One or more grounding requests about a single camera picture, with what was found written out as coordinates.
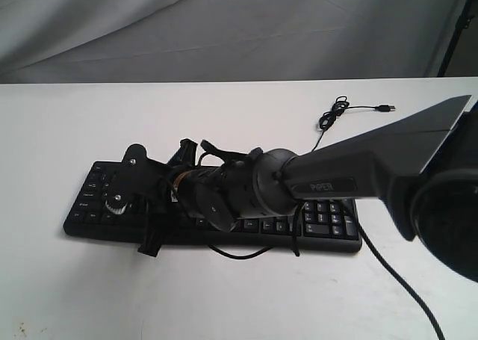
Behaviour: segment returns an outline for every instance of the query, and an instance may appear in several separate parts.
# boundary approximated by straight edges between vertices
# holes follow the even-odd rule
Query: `gray backdrop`
[[[434,76],[465,2],[47,1],[35,20],[0,0],[0,82]]]

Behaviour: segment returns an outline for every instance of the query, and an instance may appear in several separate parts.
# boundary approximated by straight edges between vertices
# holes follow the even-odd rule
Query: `keyboard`
[[[108,188],[114,180],[119,162],[97,161],[91,167],[78,193],[63,229],[66,234],[104,241],[140,244],[146,225],[146,201],[137,198],[124,214],[116,216],[105,208]],[[355,216],[354,200],[306,202],[297,224],[300,250],[354,253],[361,248],[361,238],[354,222],[344,216],[342,202]],[[220,232],[205,219],[178,219],[165,244],[291,248],[292,216],[245,219],[232,232]]]

